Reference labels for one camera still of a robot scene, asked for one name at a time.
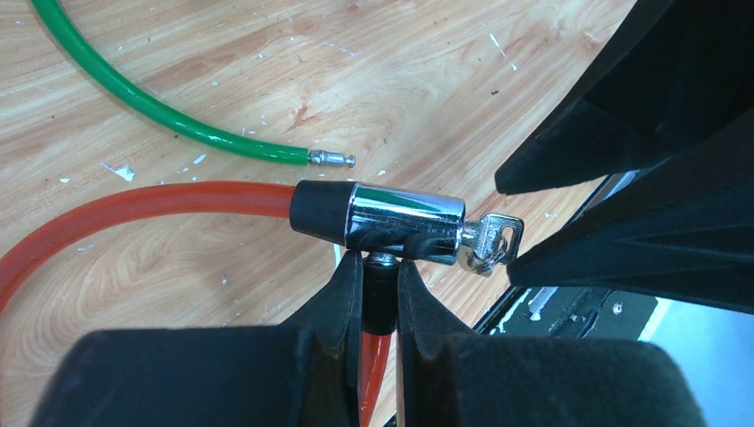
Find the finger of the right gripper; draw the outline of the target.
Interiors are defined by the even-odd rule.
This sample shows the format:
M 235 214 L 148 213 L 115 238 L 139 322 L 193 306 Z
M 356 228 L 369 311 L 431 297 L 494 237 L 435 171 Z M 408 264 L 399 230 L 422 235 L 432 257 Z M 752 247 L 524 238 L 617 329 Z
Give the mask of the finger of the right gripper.
M 590 208 L 508 275 L 520 287 L 603 287 L 752 312 L 752 113 Z

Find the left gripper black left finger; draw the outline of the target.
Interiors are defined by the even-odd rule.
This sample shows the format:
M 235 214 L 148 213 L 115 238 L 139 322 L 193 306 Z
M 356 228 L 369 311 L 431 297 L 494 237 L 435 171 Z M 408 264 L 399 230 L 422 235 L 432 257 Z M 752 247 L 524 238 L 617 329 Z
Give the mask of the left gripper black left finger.
M 98 330 L 62 360 L 34 426 L 356 426 L 361 254 L 276 326 Z

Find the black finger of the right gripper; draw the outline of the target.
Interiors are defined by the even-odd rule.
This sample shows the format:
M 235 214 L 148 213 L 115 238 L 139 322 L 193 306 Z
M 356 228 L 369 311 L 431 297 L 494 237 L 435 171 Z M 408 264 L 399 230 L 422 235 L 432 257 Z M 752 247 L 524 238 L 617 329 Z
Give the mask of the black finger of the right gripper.
M 495 187 L 515 195 L 657 165 L 752 106 L 752 2 L 638 1 Z

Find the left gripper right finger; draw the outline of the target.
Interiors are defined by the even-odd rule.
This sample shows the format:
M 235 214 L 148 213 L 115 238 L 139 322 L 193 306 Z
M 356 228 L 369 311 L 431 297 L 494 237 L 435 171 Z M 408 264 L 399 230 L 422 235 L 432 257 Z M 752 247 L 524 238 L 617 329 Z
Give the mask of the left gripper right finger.
M 414 262 L 397 274 L 401 426 L 703 426 L 677 364 L 646 342 L 479 334 Z

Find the keys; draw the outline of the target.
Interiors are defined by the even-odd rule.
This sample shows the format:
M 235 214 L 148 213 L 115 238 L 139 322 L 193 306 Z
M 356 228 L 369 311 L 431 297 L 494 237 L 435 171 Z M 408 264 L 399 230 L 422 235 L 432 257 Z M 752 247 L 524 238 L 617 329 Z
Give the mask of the keys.
M 498 265 L 517 259 L 525 230 L 522 219 L 501 213 L 484 213 L 465 221 L 461 233 L 462 265 L 480 276 L 490 277 Z

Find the red cable lock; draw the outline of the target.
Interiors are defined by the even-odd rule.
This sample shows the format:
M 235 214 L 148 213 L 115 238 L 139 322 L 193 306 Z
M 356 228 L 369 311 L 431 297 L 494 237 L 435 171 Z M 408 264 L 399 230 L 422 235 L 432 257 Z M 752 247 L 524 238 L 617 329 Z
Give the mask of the red cable lock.
M 250 214 L 286 218 L 297 187 L 242 181 L 208 181 L 139 188 L 81 205 L 33 231 L 1 261 L 1 302 L 7 304 L 27 277 L 60 250 L 100 230 L 170 214 Z M 359 423 L 373 408 L 381 387 L 388 345 L 371 328 L 364 312 L 365 271 L 361 280 L 361 330 L 358 350 Z

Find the green cable lock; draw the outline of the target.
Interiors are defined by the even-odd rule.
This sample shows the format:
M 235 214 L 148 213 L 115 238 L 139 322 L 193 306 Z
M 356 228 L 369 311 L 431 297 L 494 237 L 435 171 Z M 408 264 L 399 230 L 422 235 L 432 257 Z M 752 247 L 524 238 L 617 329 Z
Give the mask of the green cable lock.
M 72 23 L 57 1 L 33 1 L 36 14 L 60 47 L 108 93 L 145 118 L 214 149 L 286 165 L 348 167 L 356 157 L 322 149 L 305 149 L 246 138 L 190 117 L 140 89 L 105 61 Z

